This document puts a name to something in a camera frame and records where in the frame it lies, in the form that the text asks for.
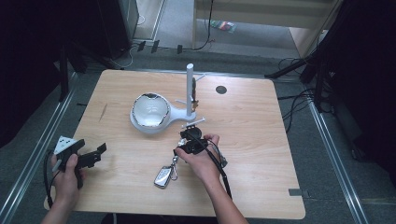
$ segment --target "black panel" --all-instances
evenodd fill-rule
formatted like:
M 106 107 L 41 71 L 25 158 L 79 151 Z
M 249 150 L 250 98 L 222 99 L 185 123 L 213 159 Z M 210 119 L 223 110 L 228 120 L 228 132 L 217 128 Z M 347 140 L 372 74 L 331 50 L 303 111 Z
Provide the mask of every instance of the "black panel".
M 118 58 L 131 47 L 131 39 L 137 24 L 138 12 L 134 7 L 128 21 L 131 31 L 127 31 L 119 0 L 69 0 L 62 2 L 64 35 L 93 53 L 108 58 Z

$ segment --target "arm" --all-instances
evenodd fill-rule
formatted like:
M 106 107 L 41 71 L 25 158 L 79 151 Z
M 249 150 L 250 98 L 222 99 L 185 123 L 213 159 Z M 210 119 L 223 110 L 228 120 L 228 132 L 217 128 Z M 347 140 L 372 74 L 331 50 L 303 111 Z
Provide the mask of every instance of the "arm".
M 219 142 L 219 136 L 215 134 L 207 134 L 204 136 L 204 139 L 211 140 L 215 144 Z M 208 149 L 215 156 L 218 156 L 212 147 Z M 198 178 L 204 183 L 219 223 L 248 223 L 221 185 L 219 170 L 209 158 L 206 151 L 202 151 L 197 155 L 192 155 L 187 154 L 181 148 L 176 148 L 176 153 L 191 166 Z
M 52 156 L 52 166 L 56 162 L 56 156 Z M 79 191 L 77 188 L 77 179 L 74 173 L 78 163 L 78 156 L 73 154 L 70 156 L 66 164 L 65 172 L 60 172 L 55 178 L 56 197 L 55 201 L 42 220 L 42 224 L 46 223 L 66 223 L 73 208 L 78 202 Z

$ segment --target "person's left hand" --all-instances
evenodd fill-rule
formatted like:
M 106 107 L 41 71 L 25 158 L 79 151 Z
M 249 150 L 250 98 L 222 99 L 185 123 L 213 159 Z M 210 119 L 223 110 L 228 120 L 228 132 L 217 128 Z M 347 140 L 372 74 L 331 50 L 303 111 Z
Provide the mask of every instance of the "person's left hand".
M 54 166 L 56 163 L 56 156 L 53 155 L 51 158 L 51 164 Z M 79 198 L 79 190 L 77 187 L 77 178 L 75 175 L 75 167 L 78 163 L 78 156 L 73 154 L 70 156 L 66 164 L 66 169 L 64 172 L 60 172 L 55 177 L 55 188 L 56 197 L 54 204 L 61 205 L 63 209 L 67 211 L 73 210 L 76 206 Z M 81 171 L 81 176 L 84 179 L 85 173 Z
M 56 156 L 51 158 L 52 167 L 56 163 Z M 76 206 L 79 198 L 79 190 L 77 187 L 77 178 L 75 175 L 75 168 L 78 163 L 78 156 L 73 154 L 70 156 L 66 164 L 64 172 L 54 172 L 56 196 L 52 207 L 41 221 L 42 224 L 59 223 L 64 224 Z M 85 178 L 85 173 L 80 170 L 82 179 Z

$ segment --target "hand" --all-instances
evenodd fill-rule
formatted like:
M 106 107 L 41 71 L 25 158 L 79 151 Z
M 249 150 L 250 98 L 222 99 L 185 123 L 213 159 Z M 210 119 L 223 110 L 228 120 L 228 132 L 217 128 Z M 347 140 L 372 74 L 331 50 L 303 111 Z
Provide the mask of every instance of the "hand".
M 56 163 L 56 156 L 51 158 L 51 164 Z M 41 223 L 66 223 L 67 219 L 76 206 L 79 198 L 79 190 L 77 188 L 77 178 L 75 175 L 75 168 L 78 163 L 78 156 L 73 154 L 69 157 L 64 172 L 56 171 L 53 175 L 55 177 L 56 196 L 55 201 L 44 217 Z M 85 173 L 80 171 L 82 179 L 85 178 Z
M 219 143 L 219 136 L 216 134 L 206 134 L 204 139 L 212 141 L 214 144 Z M 213 155 L 219 160 L 219 154 L 213 149 L 211 143 L 209 144 L 208 149 L 213 153 Z M 201 181 L 211 182 L 211 181 L 219 181 L 219 170 L 216 167 L 215 163 L 210 159 L 206 150 L 193 155 L 187 154 L 183 149 L 177 147 L 175 149 L 177 155 L 183 159 L 186 163 L 188 163 L 194 173 L 201 179 Z
M 54 166 L 56 163 L 56 156 L 53 155 L 51 158 L 51 164 Z M 56 197 L 54 203 L 59 203 L 64 206 L 67 210 L 73 210 L 78 202 L 79 190 L 77 188 L 77 179 L 75 175 L 75 167 L 78 163 L 78 156 L 73 154 L 70 156 L 66 164 L 66 169 L 64 172 L 56 171 L 53 175 L 55 177 L 55 188 Z

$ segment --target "black handheld controller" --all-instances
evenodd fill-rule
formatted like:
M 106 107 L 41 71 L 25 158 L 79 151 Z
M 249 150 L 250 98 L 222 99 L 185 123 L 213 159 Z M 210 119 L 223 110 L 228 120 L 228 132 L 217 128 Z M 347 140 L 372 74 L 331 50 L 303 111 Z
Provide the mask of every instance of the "black handheld controller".
M 179 146 L 188 154 L 198 154 L 207 148 L 208 143 L 206 139 L 201 139 L 202 132 L 195 125 L 187 127 L 187 129 L 180 133 L 181 138 L 187 140 L 186 144 Z
M 69 160 L 70 156 L 72 154 L 78 154 L 78 150 L 81 149 L 82 147 L 85 146 L 85 141 L 84 139 L 78 140 L 75 144 L 72 146 L 68 147 L 58 155 L 56 155 L 56 159 L 58 161 L 61 161 L 59 164 L 58 170 L 60 171 L 65 171 L 66 170 L 66 164 L 67 161 Z M 82 178 L 81 174 L 79 173 L 79 170 L 84 167 L 91 168 L 95 165 L 97 161 L 101 160 L 101 155 L 106 151 L 106 143 L 103 143 L 101 146 L 97 148 L 96 151 L 84 154 L 84 155 L 78 155 L 78 163 L 75 168 L 75 175 L 76 179 L 78 182 L 78 188 L 81 189 L 83 186 L 82 183 Z

